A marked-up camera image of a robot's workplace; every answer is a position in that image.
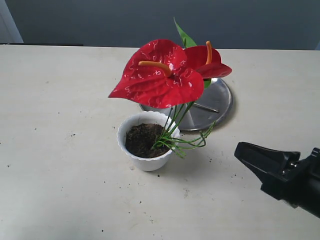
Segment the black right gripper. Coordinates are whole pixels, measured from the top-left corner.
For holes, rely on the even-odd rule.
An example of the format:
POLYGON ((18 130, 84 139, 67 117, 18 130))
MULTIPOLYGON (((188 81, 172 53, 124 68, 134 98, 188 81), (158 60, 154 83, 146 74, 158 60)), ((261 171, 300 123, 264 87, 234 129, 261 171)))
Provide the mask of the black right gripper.
POLYGON ((234 156, 262 182, 261 190, 292 208, 320 216, 320 149, 305 159, 299 151, 274 150, 239 142, 234 156))

